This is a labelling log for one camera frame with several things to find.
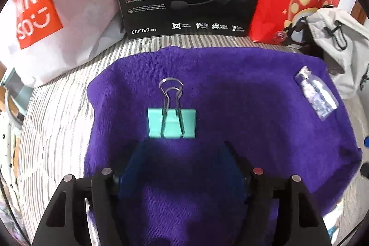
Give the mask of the teal binder clip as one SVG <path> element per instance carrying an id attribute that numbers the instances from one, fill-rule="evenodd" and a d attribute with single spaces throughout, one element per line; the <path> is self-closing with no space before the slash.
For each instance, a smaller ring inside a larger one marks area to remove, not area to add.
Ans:
<path id="1" fill-rule="evenodd" d="M 194 139 L 196 137 L 196 110 L 182 109 L 180 99 L 183 83 L 174 77 L 162 79 L 158 87 L 164 96 L 162 108 L 148 108 L 150 138 Z"/>

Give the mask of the white Miniso plastic bag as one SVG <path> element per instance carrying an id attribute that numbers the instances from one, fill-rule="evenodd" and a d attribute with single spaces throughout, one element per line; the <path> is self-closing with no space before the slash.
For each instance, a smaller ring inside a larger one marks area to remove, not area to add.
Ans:
<path id="1" fill-rule="evenodd" d="M 124 35 L 118 0 L 8 0 L 1 11 L 1 62 L 35 88 Z"/>

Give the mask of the white blue bottle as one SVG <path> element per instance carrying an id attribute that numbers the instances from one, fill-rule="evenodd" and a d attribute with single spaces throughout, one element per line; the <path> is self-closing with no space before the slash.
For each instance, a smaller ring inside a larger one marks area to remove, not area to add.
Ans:
<path id="1" fill-rule="evenodd" d="M 332 245 L 336 242 L 340 231 L 338 226 L 338 220 L 343 215 L 343 209 L 344 209 L 344 200 L 341 199 L 339 202 L 335 204 L 335 206 L 329 213 L 323 216 L 323 221 L 327 228 L 328 235 Z"/>

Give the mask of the blue lid vaseline jar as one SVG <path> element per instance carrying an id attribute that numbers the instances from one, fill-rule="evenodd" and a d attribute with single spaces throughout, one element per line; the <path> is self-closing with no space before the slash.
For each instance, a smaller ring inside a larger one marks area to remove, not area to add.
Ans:
<path id="1" fill-rule="evenodd" d="M 366 136 L 364 139 L 364 146 L 369 148 L 369 136 Z"/>

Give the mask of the clear pill bottle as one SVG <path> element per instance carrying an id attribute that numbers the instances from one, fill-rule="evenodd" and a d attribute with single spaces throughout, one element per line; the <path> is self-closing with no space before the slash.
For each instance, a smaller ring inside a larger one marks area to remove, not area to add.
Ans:
<path id="1" fill-rule="evenodd" d="M 307 66 L 298 71 L 295 81 L 321 121 L 325 121 L 338 108 L 339 103 L 330 88 Z"/>

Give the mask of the grey Nike waist bag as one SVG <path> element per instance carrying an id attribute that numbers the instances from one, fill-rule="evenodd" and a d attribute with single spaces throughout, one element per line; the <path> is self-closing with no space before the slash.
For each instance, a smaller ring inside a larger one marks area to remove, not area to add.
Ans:
<path id="1" fill-rule="evenodd" d="M 368 82 L 368 29 L 333 6 L 304 13 L 285 28 L 295 45 L 316 48 L 343 99 L 352 98 Z"/>

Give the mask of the purple towel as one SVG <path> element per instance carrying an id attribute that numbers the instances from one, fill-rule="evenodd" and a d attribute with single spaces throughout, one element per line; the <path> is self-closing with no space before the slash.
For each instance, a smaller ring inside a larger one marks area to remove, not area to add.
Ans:
<path id="1" fill-rule="evenodd" d="M 319 119 L 295 81 L 302 67 L 335 89 L 321 59 L 259 48 L 167 47 L 119 59 L 91 81 L 84 174 L 122 174 L 116 214 L 131 245 L 235 241 L 245 192 L 225 142 L 268 175 L 299 175 L 320 212 L 331 209 L 361 150 L 343 103 Z M 147 110 L 163 106 L 166 77 L 183 83 L 181 107 L 196 111 L 193 139 L 148 137 Z"/>

